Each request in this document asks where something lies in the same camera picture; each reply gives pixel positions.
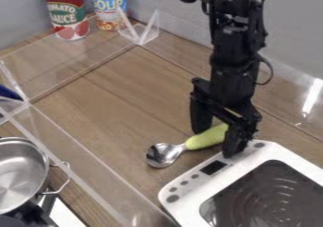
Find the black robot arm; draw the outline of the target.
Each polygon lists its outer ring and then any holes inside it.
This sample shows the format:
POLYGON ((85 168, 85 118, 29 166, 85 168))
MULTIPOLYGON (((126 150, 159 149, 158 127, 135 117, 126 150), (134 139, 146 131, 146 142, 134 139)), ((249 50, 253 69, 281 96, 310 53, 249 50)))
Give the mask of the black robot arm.
POLYGON ((181 0, 199 2, 210 18, 214 52, 211 78, 193 79, 191 124, 195 133, 211 128, 213 120, 226 125, 222 154, 241 153, 258 131, 263 117, 253 105, 266 47, 266 0, 181 0))

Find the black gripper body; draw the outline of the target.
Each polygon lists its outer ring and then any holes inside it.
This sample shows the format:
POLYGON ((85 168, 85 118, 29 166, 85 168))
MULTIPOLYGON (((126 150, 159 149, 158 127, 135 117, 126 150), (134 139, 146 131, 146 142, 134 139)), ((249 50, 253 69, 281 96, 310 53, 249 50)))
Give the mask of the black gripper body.
POLYGON ((253 60, 241 67, 213 65, 211 79, 194 78, 191 99, 202 102, 227 125, 251 125, 262 120, 251 99, 258 84, 261 62, 253 60))

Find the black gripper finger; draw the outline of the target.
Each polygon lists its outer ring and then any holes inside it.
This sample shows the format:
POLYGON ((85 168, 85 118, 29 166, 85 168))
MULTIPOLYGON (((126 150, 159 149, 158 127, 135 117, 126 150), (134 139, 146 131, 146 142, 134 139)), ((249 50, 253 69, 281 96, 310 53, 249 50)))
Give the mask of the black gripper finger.
POLYGON ((195 134, 201 134, 211 128, 214 118, 213 112, 202 102, 193 98, 190 113, 193 131, 195 134))
POLYGON ((254 139, 258 132, 257 125, 230 124, 225 133, 222 154, 225 158, 234 157, 247 147, 249 142, 254 139))

